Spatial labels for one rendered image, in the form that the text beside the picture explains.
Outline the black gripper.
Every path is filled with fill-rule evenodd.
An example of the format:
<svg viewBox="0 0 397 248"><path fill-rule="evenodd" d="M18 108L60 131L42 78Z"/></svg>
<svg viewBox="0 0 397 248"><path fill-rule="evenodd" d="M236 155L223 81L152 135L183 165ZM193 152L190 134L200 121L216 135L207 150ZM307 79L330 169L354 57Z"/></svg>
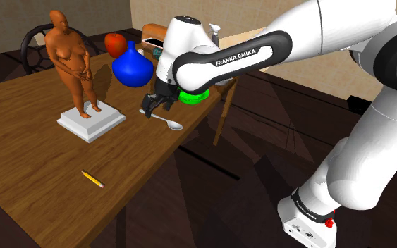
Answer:
<svg viewBox="0 0 397 248"><path fill-rule="evenodd" d="M156 81L154 84L155 94L146 94L141 103L141 109L147 118L150 118L153 110L158 107L159 100L162 100L164 109L169 111L171 106L178 100L180 90L178 85Z"/></svg>

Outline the silver spoon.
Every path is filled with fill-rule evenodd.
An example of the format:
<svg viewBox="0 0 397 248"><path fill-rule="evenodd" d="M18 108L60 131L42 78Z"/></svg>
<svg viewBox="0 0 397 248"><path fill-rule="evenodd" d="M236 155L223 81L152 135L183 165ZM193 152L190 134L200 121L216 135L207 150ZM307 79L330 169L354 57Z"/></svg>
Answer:
<svg viewBox="0 0 397 248"><path fill-rule="evenodd" d="M166 122L167 126L171 129L171 130L182 130L183 126L180 123L177 123L173 120L168 120L165 118L162 118L156 114L151 113L149 118L157 118L159 120L163 120Z"/></svg>

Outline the green bowl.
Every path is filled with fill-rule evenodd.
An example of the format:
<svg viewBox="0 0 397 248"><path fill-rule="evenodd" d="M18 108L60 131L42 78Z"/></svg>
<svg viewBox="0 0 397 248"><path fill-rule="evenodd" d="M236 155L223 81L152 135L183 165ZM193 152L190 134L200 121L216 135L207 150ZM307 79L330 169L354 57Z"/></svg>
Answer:
<svg viewBox="0 0 397 248"><path fill-rule="evenodd" d="M199 104L201 101L205 100L209 96L209 90L206 90L201 94L188 94L184 92L182 89L179 89L179 91L180 94L178 96L178 100L188 105Z"/></svg>

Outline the blue vase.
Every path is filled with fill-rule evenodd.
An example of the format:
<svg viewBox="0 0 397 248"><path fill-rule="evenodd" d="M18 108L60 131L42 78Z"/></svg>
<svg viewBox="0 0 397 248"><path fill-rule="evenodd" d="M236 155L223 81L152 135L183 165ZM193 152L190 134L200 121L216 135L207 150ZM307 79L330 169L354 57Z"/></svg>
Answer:
<svg viewBox="0 0 397 248"><path fill-rule="evenodd" d="M127 50L112 63L116 79L128 87L143 87L154 73L153 63L136 48L134 41L127 41Z"/></svg>

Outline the red apple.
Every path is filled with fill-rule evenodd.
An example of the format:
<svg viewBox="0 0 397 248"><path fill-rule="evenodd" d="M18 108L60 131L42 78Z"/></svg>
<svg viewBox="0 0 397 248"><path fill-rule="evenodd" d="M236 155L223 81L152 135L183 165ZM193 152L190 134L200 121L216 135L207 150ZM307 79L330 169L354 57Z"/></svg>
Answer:
<svg viewBox="0 0 397 248"><path fill-rule="evenodd" d="M106 50L112 58L118 58L127 50L127 40L118 33L109 33L104 38Z"/></svg>

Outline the white spray bottle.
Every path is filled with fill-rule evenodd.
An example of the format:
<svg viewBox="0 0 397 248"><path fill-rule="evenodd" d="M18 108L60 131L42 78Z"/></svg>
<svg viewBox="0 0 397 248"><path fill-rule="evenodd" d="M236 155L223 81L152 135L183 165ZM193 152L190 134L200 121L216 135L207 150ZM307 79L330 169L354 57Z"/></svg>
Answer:
<svg viewBox="0 0 397 248"><path fill-rule="evenodd" d="M209 27L209 33L212 35L211 40L217 47L219 47L219 31L221 28L218 25L212 23L209 24Z"/></svg>

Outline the yellow pencil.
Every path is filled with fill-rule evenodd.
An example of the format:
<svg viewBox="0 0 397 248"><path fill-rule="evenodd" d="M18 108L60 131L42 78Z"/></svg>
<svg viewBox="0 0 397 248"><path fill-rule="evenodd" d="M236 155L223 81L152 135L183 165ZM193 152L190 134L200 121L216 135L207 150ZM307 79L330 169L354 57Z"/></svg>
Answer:
<svg viewBox="0 0 397 248"><path fill-rule="evenodd" d="M100 188L104 188L105 184L102 183L100 180L96 179L94 176L92 176L91 174L89 174L87 171L82 170L81 173L88 178L89 180L91 180L93 183L95 183L97 186L99 186Z"/></svg>

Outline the brown figure on white base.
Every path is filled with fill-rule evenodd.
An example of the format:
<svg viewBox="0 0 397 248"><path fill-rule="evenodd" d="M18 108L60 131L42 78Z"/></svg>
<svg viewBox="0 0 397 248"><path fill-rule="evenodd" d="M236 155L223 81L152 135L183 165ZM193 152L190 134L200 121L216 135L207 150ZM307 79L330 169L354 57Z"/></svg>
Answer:
<svg viewBox="0 0 397 248"><path fill-rule="evenodd" d="M69 28L65 15L52 10L49 16L54 27L44 38L46 50L75 105L63 112L57 123L90 143L123 122L126 116L97 99L90 54L81 36Z"/></svg>

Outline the brown wooden table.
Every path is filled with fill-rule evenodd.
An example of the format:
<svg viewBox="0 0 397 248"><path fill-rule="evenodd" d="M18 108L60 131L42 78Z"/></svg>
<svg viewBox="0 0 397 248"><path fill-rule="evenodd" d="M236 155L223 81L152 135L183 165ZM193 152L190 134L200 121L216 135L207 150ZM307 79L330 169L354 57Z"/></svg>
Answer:
<svg viewBox="0 0 397 248"><path fill-rule="evenodd" d="M0 83L0 207L41 248L87 248L220 101L212 87L201 104L157 108L183 126L171 130L140 111L151 87L122 85L111 63L108 54L92 58L94 85L126 119L90 143L57 123L73 102L55 70Z"/></svg>

